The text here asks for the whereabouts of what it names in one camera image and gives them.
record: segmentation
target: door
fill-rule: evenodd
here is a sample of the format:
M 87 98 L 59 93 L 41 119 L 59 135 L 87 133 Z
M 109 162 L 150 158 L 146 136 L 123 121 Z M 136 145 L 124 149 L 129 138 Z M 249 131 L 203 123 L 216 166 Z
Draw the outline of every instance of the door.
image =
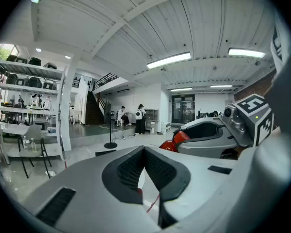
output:
M 194 95 L 179 95 L 172 97 L 172 122 L 188 123 L 195 120 Z

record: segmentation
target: white column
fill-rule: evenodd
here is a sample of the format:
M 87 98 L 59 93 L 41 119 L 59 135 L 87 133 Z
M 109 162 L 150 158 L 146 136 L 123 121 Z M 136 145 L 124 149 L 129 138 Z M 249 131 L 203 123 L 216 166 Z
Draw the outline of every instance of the white column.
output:
M 68 68 L 68 72 L 66 75 L 65 84 L 63 88 L 60 120 L 61 120 L 61 135 L 62 135 L 64 151 L 71 150 L 70 134 L 69 134 L 69 103 L 70 103 L 73 77 L 76 73 L 77 65 L 80 61 L 80 58 L 81 58 L 81 52 L 75 53 L 73 55 L 70 66 Z

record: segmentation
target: floor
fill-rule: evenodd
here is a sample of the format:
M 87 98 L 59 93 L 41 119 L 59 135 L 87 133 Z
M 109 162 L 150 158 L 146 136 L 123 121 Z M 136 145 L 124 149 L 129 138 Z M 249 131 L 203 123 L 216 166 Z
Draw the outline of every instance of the floor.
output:
M 109 133 L 109 125 L 82 125 L 79 123 L 76 124 L 69 124 L 69 134 L 70 138 L 77 138 L 83 136 L 91 136 L 91 135 L 98 135 L 98 134 L 108 134 Z M 112 122 L 112 132 L 116 132 L 119 130 L 127 130 L 135 128 L 135 125 L 127 125 L 127 126 L 120 126 L 117 127 L 114 125 L 114 121 Z
M 129 147 L 144 145 L 144 146 L 156 146 L 159 147 L 165 140 L 171 139 L 173 131 L 176 128 L 172 128 L 170 132 L 164 135 L 150 135 L 149 132 L 145 134 L 137 134 L 135 136 L 129 136 L 124 133 L 125 139 L 116 139 L 118 144 L 116 150 L 121 150 Z M 107 151 L 104 148 L 104 144 L 95 144 L 82 147 L 73 148 L 72 151 L 64 152 L 64 158 L 67 167 L 72 164 L 95 157 L 95 152 Z M 3 159 L 0 162 L 1 172 L 3 174 L 5 183 L 4 186 L 8 194 L 10 194 L 20 204 L 26 199 L 26 197 L 34 191 L 38 186 L 48 181 L 49 178 L 45 173 L 44 163 L 40 159 L 33 159 L 32 162 L 35 167 L 32 167 L 30 162 L 25 160 L 25 167 L 29 178 L 27 179 L 19 158 L 10 158 L 10 165 L 7 166 Z M 52 157 L 50 159 L 52 167 L 48 165 L 49 171 L 54 171 L 56 174 L 62 172 L 65 169 L 65 163 L 60 160 L 59 157 Z M 154 186 L 148 174 L 145 172 L 145 184 L 143 186 L 143 198 L 144 208 L 148 210 L 151 204 L 156 200 L 159 195 L 158 190 Z M 158 205 L 159 200 L 156 201 L 152 209 L 148 212 L 148 215 L 157 222 L 158 220 Z

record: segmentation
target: woman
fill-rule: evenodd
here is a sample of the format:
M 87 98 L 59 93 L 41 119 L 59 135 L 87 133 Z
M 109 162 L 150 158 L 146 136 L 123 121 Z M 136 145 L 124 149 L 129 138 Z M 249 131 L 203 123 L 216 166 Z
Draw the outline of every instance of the woman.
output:
M 145 110 L 143 109 L 143 105 L 139 104 L 138 110 L 136 113 L 136 134 L 144 134 L 145 133 Z

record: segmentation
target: seated person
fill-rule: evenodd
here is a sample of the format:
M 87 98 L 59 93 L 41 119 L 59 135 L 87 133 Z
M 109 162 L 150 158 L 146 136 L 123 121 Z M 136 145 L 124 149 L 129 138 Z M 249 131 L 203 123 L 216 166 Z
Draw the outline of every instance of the seated person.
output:
M 118 116 L 117 116 L 117 125 L 119 126 L 121 119 L 123 120 L 123 125 L 126 126 L 129 123 L 128 117 L 126 115 L 126 113 L 124 112 L 125 110 L 125 106 L 122 105 L 121 109 L 117 112 Z

